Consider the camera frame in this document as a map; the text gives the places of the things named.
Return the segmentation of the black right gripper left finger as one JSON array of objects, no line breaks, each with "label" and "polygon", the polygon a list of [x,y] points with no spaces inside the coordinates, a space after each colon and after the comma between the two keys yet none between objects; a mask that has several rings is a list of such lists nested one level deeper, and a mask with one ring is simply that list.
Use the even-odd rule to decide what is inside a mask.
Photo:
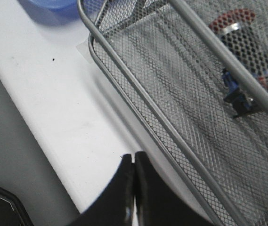
[{"label": "black right gripper left finger", "polygon": [[99,197],[71,226],[131,226],[134,211],[134,164],[125,154]]}]

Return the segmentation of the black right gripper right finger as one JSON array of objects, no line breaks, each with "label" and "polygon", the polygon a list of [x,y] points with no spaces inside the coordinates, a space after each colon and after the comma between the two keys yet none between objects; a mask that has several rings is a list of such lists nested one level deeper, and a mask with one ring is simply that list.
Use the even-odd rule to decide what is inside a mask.
[{"label": "black right gripper right finger", "polygon": [[164,182],[145,152],[135,153],[139,226],[211,226]]}]

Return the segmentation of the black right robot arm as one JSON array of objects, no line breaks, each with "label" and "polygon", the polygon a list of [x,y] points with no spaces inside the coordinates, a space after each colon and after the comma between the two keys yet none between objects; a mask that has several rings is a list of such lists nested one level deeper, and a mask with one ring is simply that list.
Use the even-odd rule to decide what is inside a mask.
[{"label": "black right robot arm", "polygon": [[[145,152],[125,154],[99,197],[72,226],[211,226],[164,182]],[[33,225],[21,201],[0,187],[0,226]]]}]

